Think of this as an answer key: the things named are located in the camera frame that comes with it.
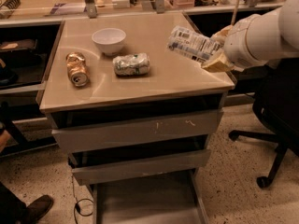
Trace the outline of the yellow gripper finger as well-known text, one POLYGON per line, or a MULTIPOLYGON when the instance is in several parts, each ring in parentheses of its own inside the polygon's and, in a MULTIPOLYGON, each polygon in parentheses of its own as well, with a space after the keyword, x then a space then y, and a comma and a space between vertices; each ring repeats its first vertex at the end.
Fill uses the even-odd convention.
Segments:
POLYGON ((233 28, 232 25, 228 25, 222 28, 221 30, 219 30, 217 33, 213 34, 211 38, 221 44, 224 44, 225 39, 232 28, 233 28))
POLYGON ((210 73, 218 73, 231 71, 235 66, 228 60, 223 49, 219 49, 201 67, 210 73))

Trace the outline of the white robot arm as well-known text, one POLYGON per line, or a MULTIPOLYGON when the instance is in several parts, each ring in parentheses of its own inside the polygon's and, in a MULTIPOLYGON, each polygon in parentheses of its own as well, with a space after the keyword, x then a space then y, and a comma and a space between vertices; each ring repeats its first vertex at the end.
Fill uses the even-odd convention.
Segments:
POLYGON ((211 38, 222 47, 202 63, 209 72, 244 70, 272 60, 298 58, 299 0, 286 0, 273 11, 250 15, 211 38))

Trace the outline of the person hand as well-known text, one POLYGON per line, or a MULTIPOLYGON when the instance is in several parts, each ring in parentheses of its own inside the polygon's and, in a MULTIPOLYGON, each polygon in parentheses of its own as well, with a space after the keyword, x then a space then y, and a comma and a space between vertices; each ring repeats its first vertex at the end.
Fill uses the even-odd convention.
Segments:
POLYGON ((6 147, 7 145, 7 141, 10 139, 10 134, 7 130, 4 130, 1 134, 0 134, 0 153, 3 151, 3 149, 6 147))

